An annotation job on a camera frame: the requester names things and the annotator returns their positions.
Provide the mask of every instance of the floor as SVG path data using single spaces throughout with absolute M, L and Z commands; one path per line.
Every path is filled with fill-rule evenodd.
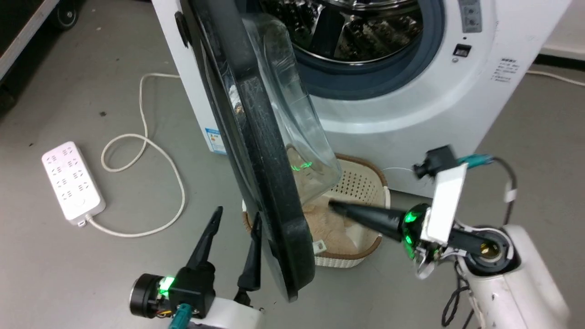
M 585 81 L 585 73 L 542 68 Z M 41 166 L 41 155 L 68 140 L 81 148 L 108 202 L 103 225 L 135 232 L 171 218 L 179 190 L 166 160 L 150 148 L 131 169 L 110 174 L 102 148 L 122 133 L 142 133 L 138 81 L 148 72 L 175 73 L 147 2 L 88 0 L 77 26 L 54 40 L 16 107 L 0 115 L 0 318 L 21 328 L 164 328 L 166 320 L 130 315 L 128 295 L 141 273 L 172 275 L 187 260 L 218 205 L 224 221 L 215 238 L 218 296 L 232 297 L 249 237 L 240 223 L 241 199 L 226 157 L 207 152 L 182 85 L 159 79 L 145 89 L 150 136 L 170 154 L 186 183 L 180 220 L 148 238 L 121 239 L 67 224 Z M 512 220 L 523 225 L 573 310 L 570 328 L 584 328 L 585 221 L 581 165 L 585 161 L 585 103 L 580 87 L 528 76 L 480 146 L 507 159 L 519 175 Z M 121 166 L 140 148 L 121 143 L 110 164 Z M 503 217 L 503 172 L 469 174 L 459 218 L 497 224 Z M 418 201 L 394 194 L 395 205 Z M 266 328 L 439 328 L 454 286 L 452 268 L 426 281 L 412 275 L 402 247 L 385 241 L 350 270 L 318 268 L 315 280 L 287 304 L 264 267 L 253 305 L 266 311 Z M 453 328 L 469 311 L 463 302 Z

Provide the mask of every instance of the power outlet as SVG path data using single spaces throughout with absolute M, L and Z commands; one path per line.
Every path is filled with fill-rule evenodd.
M 105 201 L 75 143 L 62 144 L 41 160 L 67 221 L 83 226 L 88 215 L 104 210 Z

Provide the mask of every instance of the green led light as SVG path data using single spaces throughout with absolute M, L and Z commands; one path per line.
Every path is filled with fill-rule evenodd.
M 410 257 L 410 259 L 414 259 L 414 249 L 412 248 L 412 245 L 404 244 L 404 249 L 406 249 L 408 257 Z
M 305 162 L 305 163 L 301 164 L 301 166 L 300 166 L 300 167 L 297 167 L 297 166 L 291 166 L 291 169 L 293 169 L 293 170 L 294 170 L 294 171 L 296 171 L 296 172 L 300 172 L 300 171 L 301 171 L 301 169 L 303 169 L 303 168 L 309 168 L 309 167 L 311 167 L 312 165 L 313 165 L 313 163 L 312 163 L 312 162 Z
M 412 211 L 410 211 L 406 214 L 406 216 L 404 216 L 404 222 L 406 223 L 414 222 L 415 220 L 418 219 L 420 215 L 421 213 L 413 213 Z
M 159 286 L 159 293 L 160 294 L 166 293 L 174 281 L 175 281 L 175 278 L 172 276 L 167 276 L 163 280 L 161 280 L 160 286 Z

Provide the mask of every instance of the stainless steel drum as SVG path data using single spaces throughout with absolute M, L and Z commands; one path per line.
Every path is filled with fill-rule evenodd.
M 360 65 L 386 59 L 422 32 L 417 0 L 260 0 L 293 45 L 322 60 Z

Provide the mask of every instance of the wall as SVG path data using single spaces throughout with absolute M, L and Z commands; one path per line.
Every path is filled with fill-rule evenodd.
M 573 0 L 542 54 L 585 60 L 585 0 Z

